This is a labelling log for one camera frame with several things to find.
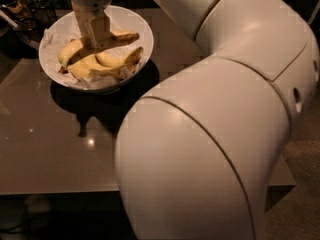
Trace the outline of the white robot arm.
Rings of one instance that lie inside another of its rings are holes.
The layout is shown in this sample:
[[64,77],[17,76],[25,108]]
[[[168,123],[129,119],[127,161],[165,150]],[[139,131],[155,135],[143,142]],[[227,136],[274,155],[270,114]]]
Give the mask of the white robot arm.
[[274,166],[319,80],[308,24],[282,0],[154,0],[204,57],[145,93],[117,137],[138,240],[266,240]]

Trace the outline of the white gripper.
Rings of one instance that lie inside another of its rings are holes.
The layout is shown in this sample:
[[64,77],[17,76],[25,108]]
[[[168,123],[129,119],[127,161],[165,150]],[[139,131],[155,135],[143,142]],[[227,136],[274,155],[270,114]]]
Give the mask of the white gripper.
[[71,0],[80,33],[91,40],[94,48],[106,48],[110,37],[110,18],[104,11],[89,11],[105,9],[112,0]]

